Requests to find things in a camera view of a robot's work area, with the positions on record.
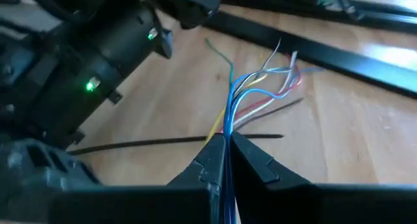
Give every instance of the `red wire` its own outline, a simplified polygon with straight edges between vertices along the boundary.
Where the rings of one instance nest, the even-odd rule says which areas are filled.
[[[290,91],[290,90],[292,90],[292,89],[294,89],[296,86],[298,86],[300,83],[301,83],[301,73],[299,72],[299,69],[298,69],[298,66],[297,66],[297,64],[295,64],[295,70],[298,72],[298,76],[297,76],[297,83],[296,84],[294,84],[294,85],[291,85],[290,87],[287,87],[286,89],[283,89],[281,92],[277,92],[277,93],[275,93],[275,95],[281,95],[281,94],[283,94],[283,93],[285,93],[285,92],[287,92],[287,91]],[[236,120],[238,120],[239,119],[239,117],[242,115],[242,114],[244,114],[244,113],[246,113],[246,112],[249,112],[249,111],[251,111],[251,110],[253,110],[253,109],[255,109],[255,108],[257,108],[257,107],[259,107],[259,106],[261,106],[261,105],[263,105],[263,104],[265,104],[265,103],[267,103],[269,100],[271,100],[272,99],[272,97],[266,97],[265,99],[263,99],[263,100],[260,100],[260,101],[258,101],[258,102],[256,102],[256,103],[254,103],[254,104],[251,104],[251,105],[249,105],[248,107],[245,107],[244,109],[242,109],[242,110],[240,110],[240,111],[238,111],[237,113],[236,113]]]

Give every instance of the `white wire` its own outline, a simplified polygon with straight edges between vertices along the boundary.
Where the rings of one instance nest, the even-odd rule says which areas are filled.
[[[271,58],[275,55],[275,53],[278,51],[278,48],[281,45],[281,39],[278,41],[278,44],[276,44],[275,50],[269,55],[269,57],[266,59],[266,61],[263,63],[261,70],[264,70]]]
[[[297,56],[297,52],[295,51],[295,52],[293,52],[293,55],[291,56],[291,64],[290,64],[290,67],[291,67],[291,68],[290,68],[290,71],[291,71],[291,72],[289,72],[289,73],[288,73],[287,78],[285,79],[285,82],[284,82],[284,84],[282,85],[282,87],[281,87],[280,91],[278,91],[278,93],[281,93],[281,92],[282,92],[282,91],[283,91],[283,90],[287,87],[288,82],[289,82],[289,80],[291,79],[291,74],[292,74],[292,71],[293,71],[293,69],[294,69],[294,65],[295,65],[295,61],[296,61],[296,56]],[[268,102],[266,102],[265,104],[263,104],[263,105],[259,106],[258,108],[256,108],[256,109],[254,109],[254,110],[250,111],[249,113],[245,114],[243,117],[241,117],[241,118],[239,118],[238,120],[236,120],[236,121],[233,123],[233,126],[236,126],[237,124],[241,123],[243,120],[247,119],[248,117],[252,116],[253,114],[257,113],[258,111],[260,111],[260,110],[262,110],[262,109],[264,109],[264,108],[268,107],[270,104],[272,104],[272,103],[273,103],[273,101],[274,101],[274,100],[275,100],[275,99],[274,99],[274,98],[272,98],[272,99],[270,99]]]
[[[262,71],[254,72],[254,73],[248,75],[247,77],[245,77],[245,79],[239,84],[237,89],[233,92],[233,96],[235,96],[237,93],[239,93],[239,90],[243,87],[245,82],[247,82],[254,75],[263,74],[263,73],[285,74],[285,73],[291,73],[291,71],[292,70],[290,68],[286,69],[286,70],[285,70],[285,68],[270,68],[268,70],[262,70]]]
[[[264,70],[265,68],[266,68],[266,66],[268,65],[268,63],[269,63],[269,60],[271,60],[271,58],[275,55],[275,53],[278,51],[278,48],[280,47],[280,45],[281,45],[281,39],[278,41],[278,44],[276,44],[276,47],[275,47],[275,50],[269,55],[269,57],[266,59],[266,61],[263,63],[263,65],[262,65],[262,67],[261,67],[261,69],[259,70],[259,71],[262,71],[262,70]],[[255,79],[254,79],[254,81],[256,80],[256,79],[258,79],[259,78],[259,76],[260,76],[260,74],[261,73],[257,73],[257,74],[254,74],[254,75],[256,75],[255,76]],[[240,89],[243,87],[243,84],[245,84],[245,82],[247,82],[252,76],[248,76],[247,78],[245,78],[245,80],[237,87],[237,89],[236,89],[236,91],[235,91],[235,93],[234,94],[236,94],[236,93],[239,93],[239,91],[240,91]]]

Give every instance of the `light wood grain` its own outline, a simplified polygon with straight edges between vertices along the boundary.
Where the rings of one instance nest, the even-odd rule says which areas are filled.
[[[417,38],[412,35],[238,7],[223,9],[325,44],[417,67]],[[232,58],[236,77],[258,69],[270,53],[202,27],[183,31],[173,20],[164,22],[175,34],[173,58],[151,55],[121,85],[122,101],[116,106],[104,103],[85,122],[87,137],[73,148],[206,135],[225,103],[229,68],[206,47],[204,38]],[[311,66],[298,63],[302,68]],[[270,66],[285,64],[286,58],[277,55]],[[259,86],[274,90],[280,81],[271,76]],[[299,96],[305,98],[301,104],[242,132],[285,135],[254,142],[313,182],[417,183],[416,100],[325,70],[307,74],[299,88],[270,108]],[[261,98],[249,95],[244,104]],[[81,158],[105,184],[166,184],[202,147],[187,143],[126,148]]]

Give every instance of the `green wire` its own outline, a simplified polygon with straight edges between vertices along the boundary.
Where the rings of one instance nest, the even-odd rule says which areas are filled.
[[[229,58],[227,58],[222,52],[217,50],[210,42],[208,38],[205,39],[206,45],[214,52],[216,52],[218,55],[220,55],[226,62],[230,65],[230,73],[229,73],[229,88],[232,88],[233,84],[233,76],[235,75],[235,64],[231,62]]]

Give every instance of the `blue wire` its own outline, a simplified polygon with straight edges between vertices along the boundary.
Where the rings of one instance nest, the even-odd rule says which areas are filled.
[[[292,78],[291,83],[295,80],[295,78],[298,75],[301,75],[301,72],[316,71],[316,68],[313,68],[314,70],[310,70],[310,69],[311,68],[307,68],[298,72]],[[272,68],[269,70],[262,70],[262,71],[254,72],[252,74],[242,75],[235,82],[233,82],[231,86],[229,86],[229,96],[227,97],[225,115],[223,118],[223,134],[226,139],[226,159],[225,159],[225,162],[226,162],[226,188],[225,188],[226,194],[225,196],[226,196],[226,199],[225,199],[225,220],[224,220],[225,224],[237,222],[236,207],[235,207],[235,191],[233,188],[233,175],[232,175],[232,170],[231,170],[231,159],[230,159],[230,140],[231,140],[230,138],[233,132],[233,121],[236,115],[238,105],[242,101],[242,99],[251,92],[260,92],[263,94],[267,94],[275,99],[282,99],[282,98],[285,98],[288,95],[288,93],[291,91],[291,90],[288,90],[284,94],[277,96],[263,89],[248,89],[248,90],[242,91],[236,98],[233,98],[233,93],[238,83],[240,83],[243,79],[247,78],[250,75],[260,74],[260,73],[282,73],[282,68]]]

